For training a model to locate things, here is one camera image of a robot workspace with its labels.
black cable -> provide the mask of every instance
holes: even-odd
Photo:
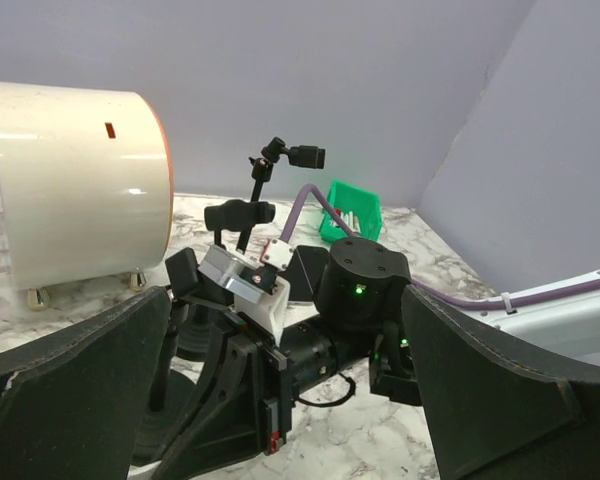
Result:
[[[341,373],[339,373],[338,375],[340,375],[342,378],[344,378],[344,380],[349,384],[349,391],[345,394],[344,397],[342,397],[338,400],[334,400],[333,402],[327,402],[327,403],[314,403],[314,402],[310,402],[309,400],[303,400],[300,397],[298,397],[296,399],[296,401],[298,403],[301,403],[302,405],[307,405],[308,407],[316,407],[316,408],[331,408],[331,407],[339,407],[340,405],[344,405],[356,394],[356,382],[353,378],[347,377]]]

white wall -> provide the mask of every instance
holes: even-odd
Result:
[[[280,166],[269,198],[338,177],[414,205],[533,3],[3,1],[0,80],[138,91],[179,191],[248,193],[279,135],[328,168]]]
[[[600,267],[600,0],[539,0],[419,213],[493,287]]]

metal foot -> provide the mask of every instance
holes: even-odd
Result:
[[[133,272],[129,279],[129,288],[134,292],[141,292],[147,286],[147,279],[142,272]]]
[[[46,288],[31,288],[27,291],[27,305],[31,310],[46,310],[51,304],[51,297]]]

green basket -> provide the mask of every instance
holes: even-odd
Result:
[[[374,242],[378,240],[382,229],[378,195],[340,180],[334,180],[327,200],[333,208],[339,208],[344,213],[353,212],[358,217],[361,236]],[[320,225],[320,236],[325,242],[333,243],[346,237],[347,234],[341,228],[331,225],[331,216],[325,211]]]

marble table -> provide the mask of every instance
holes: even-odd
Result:
[[[172,237],[167,256],[193,247],[199,258],[213,243],[205,231],[203,210],[226,199],[178,195],[174,205]],[[278,234],[291,208],[278,202],[276,220],[254,229],[248,253],[256,255],[267,238]],[[380,243],[403,252],[412,275],[432,287],[458,297],[481,299],[493,295],[475,272],[444,241],[408,208],[385,208],[385,226]],[[324,245],[317,232],[321,209],[307,205],[292,237],[292,244]],[[0,352],[67,327],[99,313],[133,295],[127,276],[111,276],[49,288],[52,306],[32,312],[22,292],[9,284],[9,260],[0,212]],[[224,242],[235,245],[236,234],[226,234]],[[166,284],[164,265],[147,271],[149,284]],[[287,324],[315,313],[312,306],[292,305]],[[200,364],[174,361],[176,369],[197,378]],[[294,411],[294,427],[289,443],[276,455],[253,460],[206,474],[201,479],[291,480],[325,479],[418,479],[439,478],[426,420],[421,408],[390,403],[368,393],[365,363],[351,369],[358,394],[345,405],[318,409],[299,405]],[[333,378],[307,392],[308,400],[325,402],[339,398],[347,389]]]

